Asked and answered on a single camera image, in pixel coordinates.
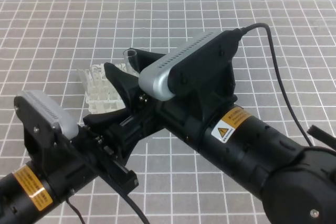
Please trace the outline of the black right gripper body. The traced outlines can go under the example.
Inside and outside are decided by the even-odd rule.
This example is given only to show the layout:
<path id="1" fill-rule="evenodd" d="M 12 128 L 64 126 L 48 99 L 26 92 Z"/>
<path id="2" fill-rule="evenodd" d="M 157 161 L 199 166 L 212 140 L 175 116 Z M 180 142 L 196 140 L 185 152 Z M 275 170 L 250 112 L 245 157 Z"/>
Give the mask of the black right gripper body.
<path id="1" fill-rule="evenodd" d="M 185 96 L 159 101 L 140 89 L 135 109 L 121 126 L 121 150 L 128 150 L 146 136 L 166 128 L 196 151 L 222 151 L 224 144 L 211 135 L 220 118 L 237 97 L 231 84 L 207 83 Z"/>

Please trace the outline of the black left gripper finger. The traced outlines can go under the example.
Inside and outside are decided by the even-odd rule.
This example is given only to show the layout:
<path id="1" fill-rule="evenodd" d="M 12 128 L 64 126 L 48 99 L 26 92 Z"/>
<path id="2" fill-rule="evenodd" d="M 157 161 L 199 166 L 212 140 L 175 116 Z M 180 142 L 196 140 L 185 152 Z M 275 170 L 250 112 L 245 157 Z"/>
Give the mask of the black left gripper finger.
<path id="1" fill-rule="evenodd" d="M 130 116 L 130 111 L 127 108 L 101 113 L 88 114 L 83 118 L 84 125 L 92 130 L 104 130 L 113 124 L 120 124 Z"/>

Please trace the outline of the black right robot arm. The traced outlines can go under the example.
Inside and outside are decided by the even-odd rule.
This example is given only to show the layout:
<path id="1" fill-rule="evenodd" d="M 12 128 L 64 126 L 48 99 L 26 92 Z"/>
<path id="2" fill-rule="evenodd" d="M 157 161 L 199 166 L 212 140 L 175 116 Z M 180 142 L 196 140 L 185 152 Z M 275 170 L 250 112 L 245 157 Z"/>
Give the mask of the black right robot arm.
<path id="1" fill-rule="evenodd" d="M 138 77 L 106 63 L 129 112 L 113 139 L 126 148 L 166 128 L 260 199 L 271 223 L 335 223 L 335 151 L 302 146 L 238 106 L 233 56 L 139 51 Z"/>

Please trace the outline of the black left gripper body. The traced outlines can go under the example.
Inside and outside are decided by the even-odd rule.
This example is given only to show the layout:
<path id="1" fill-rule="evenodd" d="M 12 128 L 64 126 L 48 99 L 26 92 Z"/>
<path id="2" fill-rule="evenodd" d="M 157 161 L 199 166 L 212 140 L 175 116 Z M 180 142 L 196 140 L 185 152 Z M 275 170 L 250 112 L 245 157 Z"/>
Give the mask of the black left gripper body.
<path id="1" fill-rule="evenodd" d="M 112 124 L 103 129 L 75 125 L 75 135 L 47 123 L 23 124 L 24 144 L 34 170 L 48 184 L 52 196 L 63 202 L 96 177 L 104 180 L 126 202 L 139 184 L 126 163 L 139 141 L 137 130 Z"/>

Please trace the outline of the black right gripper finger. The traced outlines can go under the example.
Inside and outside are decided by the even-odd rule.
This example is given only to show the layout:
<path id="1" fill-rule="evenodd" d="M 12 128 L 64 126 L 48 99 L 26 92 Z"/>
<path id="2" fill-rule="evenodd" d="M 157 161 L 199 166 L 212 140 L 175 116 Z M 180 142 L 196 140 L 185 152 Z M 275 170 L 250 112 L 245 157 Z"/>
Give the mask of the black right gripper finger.
<path id="1" fill-rule="evenodd" d="M 133 59 L 133 69 L 137 73 L 140 73 L 144 68 L 165 56 L 165 54 L 149 52 L 140 49 L 134 49 L 134 51 L 136 53 L 135 58 Z"/>
<path id="2" fill-rule="evenodd" d="M 104 64 L 104 71 L 106 78 L 115 87 L 126 108 L 135 109 L 139 103 L 140 94 L 138 77 L 126 73 L 108 62 Z"/>

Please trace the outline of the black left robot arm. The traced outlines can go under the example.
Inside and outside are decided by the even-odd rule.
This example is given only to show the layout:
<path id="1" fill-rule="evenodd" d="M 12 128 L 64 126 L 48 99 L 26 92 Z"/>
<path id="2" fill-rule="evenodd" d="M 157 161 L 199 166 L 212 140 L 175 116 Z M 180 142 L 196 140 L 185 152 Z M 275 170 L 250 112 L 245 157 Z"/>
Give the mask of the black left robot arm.
<path id="1" fill-rule="evenodd" d="M 30 161 L 1 179 L 1 223 L 36 223 L 97 177 L 125 199 L 138 186 L 135 172 L 87 127 L 75 124 L 67 137 L 36 109 L 19 105 L 16 113 Z"/>

